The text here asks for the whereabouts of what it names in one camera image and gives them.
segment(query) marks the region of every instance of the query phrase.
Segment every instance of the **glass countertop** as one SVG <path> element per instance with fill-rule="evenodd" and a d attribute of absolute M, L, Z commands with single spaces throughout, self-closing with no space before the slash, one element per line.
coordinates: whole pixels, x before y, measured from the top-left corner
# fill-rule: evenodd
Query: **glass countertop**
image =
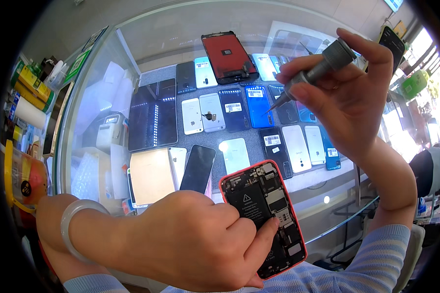
<path fill-rule="evenodd" d="M 134 155 L 129 152 L 129 137 L 140 134 L 129 123 L 131 99 L 146 85 L 176 79 L 177 64 L 207 56 L 201 35 L 233 31 L 248 54 L 265 53 L 292 60 L 321 53 L 337 38 L 338 27 L 352 31 L 329 16 L 275 1 L 179 3 L 110 27 L 78 76 L 64 113 L 54 160 L 56 192 L 99 201 L 116 216 L 125 214 L 123 202 L 130 198 L 127 168 Z M 258 84 L 264 86 L 272 103 L 274 97 L 268 86 L 279 83 L 259 78 Z M 214 202 L 223 201 L 218 182 L 227 174 L 219 145 L 225 140 L 243 138 L 250 164 L 263 161 L 266 156 L 259 135 L 261 128 L 186 135 L 182 102 L 232 89 L 241 92 L 248 108 L 244 86 L 240 84 L 201 88 L 172 97 L 178 139 L 168 147 L 184 148 L 189 153 L 194 144 L 199 144 L 216 150 L 211 190 L 207 192 Z M 273 119 L 275 127 L 299 125 L 303 132 L 305 126 L 320 125 L 319 121 L 283 124 L 276 110 Z M 363 174 L 361 180 L 365 184 L 358 200 L 353 163 L 342 155 L 340 160 L 340 169 L 328 171 L 324 164 L 315 165 L 285 180 L 306 242 L 333 231 L 377 198 L 374 190 L 364 188 L 368 180 Z M 173 165 L 170 167 L 171 173 L 168 170 L 165 178 L 174 181 Z"/>

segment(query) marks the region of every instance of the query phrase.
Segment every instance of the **logic board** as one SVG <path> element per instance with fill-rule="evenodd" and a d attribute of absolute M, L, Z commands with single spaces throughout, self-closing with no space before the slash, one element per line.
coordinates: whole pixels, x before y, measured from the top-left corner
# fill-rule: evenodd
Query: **logic board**
<path fill-rule="evenodd" d="M 220 180 L 224 200 L 240 217 L 251 219 L 258 230 L 277 217 L 279 229 L 271 250 L 258 270 L 262 279 L 271 278 L 302 262 L 306 249 L 287 190 L 274 161 L 266 160 Z"/>

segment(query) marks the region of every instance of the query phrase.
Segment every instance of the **phone battery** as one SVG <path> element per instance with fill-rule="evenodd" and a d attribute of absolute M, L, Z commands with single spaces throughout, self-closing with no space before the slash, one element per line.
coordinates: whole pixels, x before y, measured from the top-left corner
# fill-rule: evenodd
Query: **phone battery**
<path fill-rule="evenodd" d="M 249 218 L 258 230 L 270 217 L 269 208 L 259 184 L 253 184 L 232 194 L 226 194 L 228 202 L 240 213 L 241 218 Z"/>

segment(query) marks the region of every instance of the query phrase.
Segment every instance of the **barcode sticker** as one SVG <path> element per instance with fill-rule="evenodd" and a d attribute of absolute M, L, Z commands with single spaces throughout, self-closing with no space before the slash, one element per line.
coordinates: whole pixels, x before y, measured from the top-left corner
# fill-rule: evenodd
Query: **barcode sticker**
<path fill-rule="evenodd" d="M 209 67 L 209 62 L 196 63 L 196 68 Z"/>
<path fill-rule="evenodd" d="M 248 96 L 250 96 L 250 97 L 263 97 L 261 90 L 248 90 Z"/>
<path fill-rule="evenodd" d="M 240 103 L 232 103 L 232 104 L 225 104 L 225 112 L 231 113 L 231 112 L 241 112 L 241 104 Z"/>
<path fill-rule="evenodd" d="M 264 136 L 265 146 L 280 144 L 279 136 Z"/>
<path fill-rule="evenodd" d="M 337 157 L 338 155 L 339 155 L 339 153 L 337 152 L 336 149 L 334 149 L 334 148 L 328 149 L 328 156 L 329 157 Z"/>

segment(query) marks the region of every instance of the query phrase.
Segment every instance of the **glass display case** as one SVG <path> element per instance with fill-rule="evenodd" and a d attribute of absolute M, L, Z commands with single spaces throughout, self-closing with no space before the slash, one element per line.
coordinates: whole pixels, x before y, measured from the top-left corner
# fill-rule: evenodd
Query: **glass display case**
<path fill-rule="evenodd" d="M 152 149 L 179 148 L 185 149 L 186 153 L 181 156 L 189 160 L 188 153 L 197 144 L 216 150 L 206 195 L 214 202 L 223 202 L 218 182 L 227 175 L 226 161 L 231 154 L 227 155 L 228 150 L 220 147 L 222 142 L 243 138 L 249 164 L 258 163 L 267 158 L 263 137 L 259 135 L 261 128 L 249 126 L 231 132 L 219 127 L 213 132 L 186 134 L 183 101 L 235 91 L 246 107 L 244 111 L 251 105 L 246 99 L 244 84 L 197 86 L 193 91 L 175 91 L 175 83 L 181 84 L 177 65 L 206 57 L 201 35 L 220 31 L 235 32 L 248 54 L 268 54 L 274 57 L 273 62 L 281 65 L 299 56 L 321 53 L 336 40 L 338 27 L 351 30 L 311 9 L 266 0 L 177 3 L 110 26 L 76 76 L 61 124 L 57 127 L 52 172 L 54 192 L 99 201 L 111 214 L 123 216 L 131 210 L 130 207 L 124 209 L 123 204 L 130 199 L 127 169 L 135 169 L 131 161 L 133 164 L 149 161 L 148 157 L 132 160 L 135 154 L 157 156 L 160 152 Z M 264 87 L 263 94 L 272 104 L 275 96 L 270 86 L 274 88 L 279 83 L 259 78 L 255 85 Z M 152 94 L 160 104 L 150 109 L 144 107 L 143 99 L 135 102 L 144 92 Z M 168 103 L 172 105 L 172 112 L 162 114 L 162 107 Z M 305 126 L 321 125 L 317 120 L 308 121 L 302 117 L 284 124 L 287 121 L 281 119 L 277 110 L 272 111 L 272 116 L 274 127 L 298 125 L 304 134 Z M 176 132 L 166 139 L 167 144 L 159 144 L 168 132 L 161 131 L 167 121 L 175 126 Z M 132 148 L 130 137 L 144 138 L 150 143 Z M 149 189 L 150 192 L 165 190 L 161 186 L 179 187 L 182 180 L 179 173 L 183 173 L 186 160 L 178 160 L 169 150 L 153 160 L 156 168 L 145 167 L 148 173 L 155 169 L 164 172 L 157 173 L 162 175 L 155 181 L 146 182 L 145 175 L 132 170 L 131 180 L 137 185 L 133 192 L 139 193 L 138 196 Z M 168 164 L 169 168 L 163 168 L 163 164 Z M 366 175 L 355 174 L 353 162 L 340 155 L 339 169 L 328 171 L 326 164 L 313 165 L 308 170 L 291 173 L 291 178 L 285 180 L 306 242 L 345 224 L 377 199 L 376 191 L 367 188 Z M 145 208 L 146 204 L 141 205 L 136 213 Z"/>

